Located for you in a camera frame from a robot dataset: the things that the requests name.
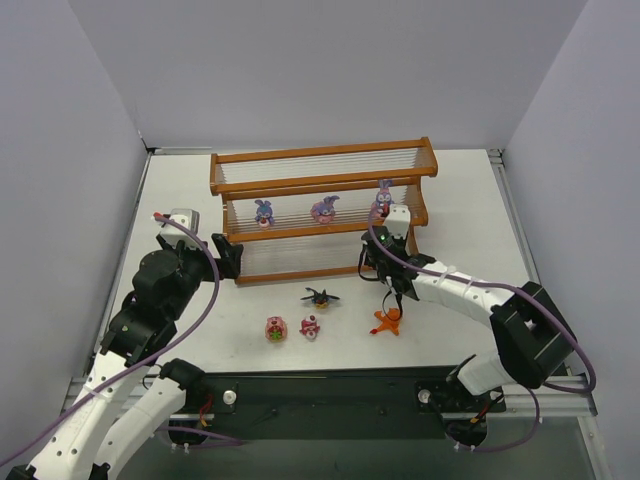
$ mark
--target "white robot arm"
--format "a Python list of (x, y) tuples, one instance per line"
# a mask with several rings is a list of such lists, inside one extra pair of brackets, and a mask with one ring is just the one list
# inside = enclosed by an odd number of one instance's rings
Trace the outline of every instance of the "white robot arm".
[(131, 391), (149, 371), (143, 362), (153, 363), (163, 353), (176, 334), (175, 322), (201, 281), (213, 280), (212, 263), (220, 279), (237, 278), (240, 271), (241, 245), (232, 246), (214, 234), (218, 253), (214, 259), (195, 242), (197, 212), (175, 209), (170, 215), (158, 216), (155, 218), (163, 224), (157, 237), (162, 250), (140, 262), (134, 290), (109, 323), (101, 351), (67, 418), (30, 464), (14, 467), (7, 479), (116, 478), (160, 424), (184, 406), (186, 389), (204, 376), (197, 367), (172, 360), (163, 366), (149, 391), (116, 422)]
[[(469, 394), (478, 396), (510, 383), (538, 388), (571, 353), (571, 346), (540, 312), (509, 291), (460, 273), (433, 257), (407, 254), (410, 221), (406, 206), (393, 205), (384, 225), (373, 227), (376, 241), (370, 232), (362, 236), (365, 264), (376, 270), (378, 280), (389, 286), (398, 302), (404, 295), (438, 303), (492, 330), (497, 348), (467, 359), (455, 372)], [(378, 244), (406, 264), (428, 269), (429, 274), (391, 260)], [(569, 330), (540, 285), (528, 282), (522, 290), (552, 311)]]

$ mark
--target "orange toy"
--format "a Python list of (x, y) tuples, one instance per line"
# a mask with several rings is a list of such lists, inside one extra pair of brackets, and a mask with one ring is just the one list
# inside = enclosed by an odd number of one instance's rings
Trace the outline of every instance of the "orange toy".
[(382, 332), (384, 330), (391, 330), (394, 335), (399, 335), (398, 327), (400, 326), (400, 319), (402, 315), (400, 314), (400, 310), (397, 308), (392, 308), (389, 310), (389, 313), (386, 315), (382, 311), (377, 311), (375, 314), (376, 318), (380, 320), (382, 323), (378, 328), (374, 328), (369, 333), (375, 335), (378, 332)]

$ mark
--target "blue bunny toy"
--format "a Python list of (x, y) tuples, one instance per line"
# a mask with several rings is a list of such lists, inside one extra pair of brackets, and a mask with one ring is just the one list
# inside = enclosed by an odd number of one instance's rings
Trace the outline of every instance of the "blue bunny toy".
[(273, 218), (273, 209), (271, 208), (271, 202), (269, 200), (262, 201), (256, 200), (258, 205), (256, 210), (256, 223), (262, 229), (268, 229), (271, 225), (276, 223), (276, 219)]

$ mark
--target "pink toy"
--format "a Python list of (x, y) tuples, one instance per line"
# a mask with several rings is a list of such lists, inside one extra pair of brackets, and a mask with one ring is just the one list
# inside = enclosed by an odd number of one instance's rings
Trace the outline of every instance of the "pink toy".
[(391, 180), (379, 180), (380, 190), (376, 194), (376, 201), (371, 204), (371, 209), (374, 210), (373, 218), (380, 220), (386, 218), (389, 215), (389, 209), (393, 203), (389, 187), (393, 184)]
[(318, 336), (318, 332), (320, 331), (320, 327), (316, 322), (316, 317), (313, 315), (309, 315), (309, 318), (303, 318), (300, 323), (300, 333), (307, 337), (307, 340), (315, 340)]
[(311, 207), (311, 216), (316, 222), (321, 225), (331, 223), (333, 217), (336, 216), (336, 211), (333, 208), (333, 202), (340, 200), (337, 195), (331, 195), (324, 197), (321, 202), (314, 203)]
[(267, 325), (264, 327), (264, 336), (270, 342), (281, 342), (287, 338), (287, 324), (282, 317), (267, 318)]

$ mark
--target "black cable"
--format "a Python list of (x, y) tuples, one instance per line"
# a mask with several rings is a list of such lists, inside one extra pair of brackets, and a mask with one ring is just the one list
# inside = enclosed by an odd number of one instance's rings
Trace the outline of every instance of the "black cable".
[[(154, 363), (153, 365), (151, 365), (151, 367), (149, 367), (149, 370), (151, 370), (153, 367), (159, 367), (159, 366), (160, 366), (160, 365), (158, 365), (157, 363)], [(149, 390), (149, 387), (147, 387), (147, 384), (145, 383), (145, 380), (146, 380), (147, 378), (158, 378), (158, 375), (156, 375), (156, 374), (152, 374), (152, 375), (147, 374), (147, 375), (145, 375), (144, 377), (142, 377), (142, 386), (143, 386), (145, 389)]]
[[(384, 296), (384, 298), (382, 299), (382, 313), (384, 313), (384, 315), (389, 318), (389, 314), (387, 313), (387, 311), (384, 308), (384, 302), (386, 302), (387, 298), (389, 298), (389, 295), (391, 295), (393, 292), (391, 290), (389, 290), (387, 292), (387, 294)], [(398, 310), (400, 310), (400, 316), (398, 317), (398, 320), (400, 320), (402, 318), (402, 315), (404, 313), (404, 310), (402, 309), (402, 294), (401, 293), (396, 293), (396, 303), (398, 304)]]
[(367, 247), (365, 245), (362, 246), (362, 251), (360, 252), (360, 258), (358, 259), (358, 276), (367, 281), (367, 282), (378, 282), (378, 278), (369, 278), (362, 275), (362, 266), (364, 265), (364, 256), (367, 253)]

